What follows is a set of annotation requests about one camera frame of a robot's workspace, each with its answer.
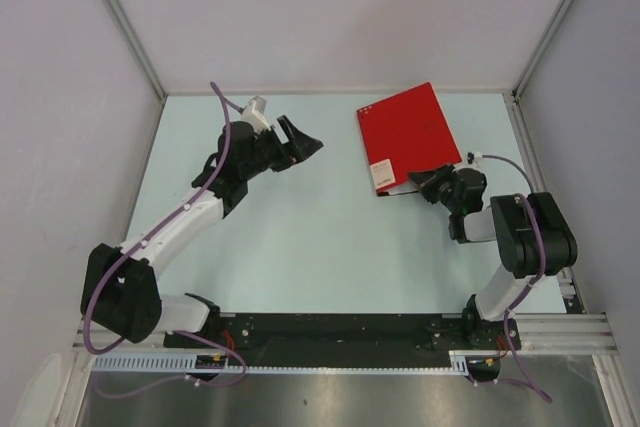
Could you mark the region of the red and black file folder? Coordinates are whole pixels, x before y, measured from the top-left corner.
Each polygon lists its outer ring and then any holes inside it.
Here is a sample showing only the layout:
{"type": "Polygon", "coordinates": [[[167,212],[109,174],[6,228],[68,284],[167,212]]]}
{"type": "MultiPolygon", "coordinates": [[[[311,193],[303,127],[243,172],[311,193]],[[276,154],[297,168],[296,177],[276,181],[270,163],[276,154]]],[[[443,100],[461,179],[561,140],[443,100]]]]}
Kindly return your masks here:
{"type": "Polygon", "coordinates": [[[458,164],[462,157],[427,82],[356,111],[361,138],[377,196],[410,183],[407,173],[458,164]]]}

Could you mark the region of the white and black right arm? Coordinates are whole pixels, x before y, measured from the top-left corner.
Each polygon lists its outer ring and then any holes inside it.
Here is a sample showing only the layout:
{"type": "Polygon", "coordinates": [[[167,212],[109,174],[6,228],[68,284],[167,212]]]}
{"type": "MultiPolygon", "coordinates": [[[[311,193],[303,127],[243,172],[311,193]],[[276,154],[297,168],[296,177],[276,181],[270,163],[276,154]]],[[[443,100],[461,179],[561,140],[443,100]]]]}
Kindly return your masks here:
{"type": "Polygon", "coordinates": [[[469,298],[461,319],[437,324],[430,334],[451,335],[471,348],[499,346],[511,338],[510,316],[533,288],[575,264],[577,242],[566,219],[549,192],[493,196],[485,205],[487,178],[473,167],[447,164],[410,172],[408,179],[427,202],[448,210],[451,240],[493,242],[500,260],[486,286],[469,298]]]}

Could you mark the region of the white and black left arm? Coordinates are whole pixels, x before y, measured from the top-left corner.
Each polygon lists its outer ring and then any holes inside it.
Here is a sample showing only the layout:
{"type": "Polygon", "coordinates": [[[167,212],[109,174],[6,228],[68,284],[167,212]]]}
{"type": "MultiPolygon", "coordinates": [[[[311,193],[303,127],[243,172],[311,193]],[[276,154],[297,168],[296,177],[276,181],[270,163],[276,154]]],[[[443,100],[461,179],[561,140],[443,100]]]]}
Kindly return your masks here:
{"type": "Polygon", "coordinates": [[[197,345],[221,334],[218,307],[195,294],[161,295],[158,279],[206,229],[225,219],[248,193],[248,183],[271,170],[281,172],[319,151],[321,141],[281,116],[274,128],[254,121],[229,122],[181,204],[148,232],[118,246],[100,244],[88,258],[80,312],[83,340],[98,324],[119,341],[140,343],[155,332],[186,332],[197,345]]]}

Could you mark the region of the printed text paper sheet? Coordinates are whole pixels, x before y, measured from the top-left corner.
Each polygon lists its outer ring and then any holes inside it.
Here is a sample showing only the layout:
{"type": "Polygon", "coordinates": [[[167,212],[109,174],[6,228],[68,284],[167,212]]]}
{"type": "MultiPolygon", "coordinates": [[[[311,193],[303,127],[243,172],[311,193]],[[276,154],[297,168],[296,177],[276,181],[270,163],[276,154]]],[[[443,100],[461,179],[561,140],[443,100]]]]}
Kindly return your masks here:
{"type": "Polygon", "coordinates": [[[417,191],[418,189],[414,185],[405,183],[405,184],[397,185],[395,187],[388,189],[386,193],[390,196],[394,196],[394,195],[405,195],[409,193],[415,193],[417,191]]]}

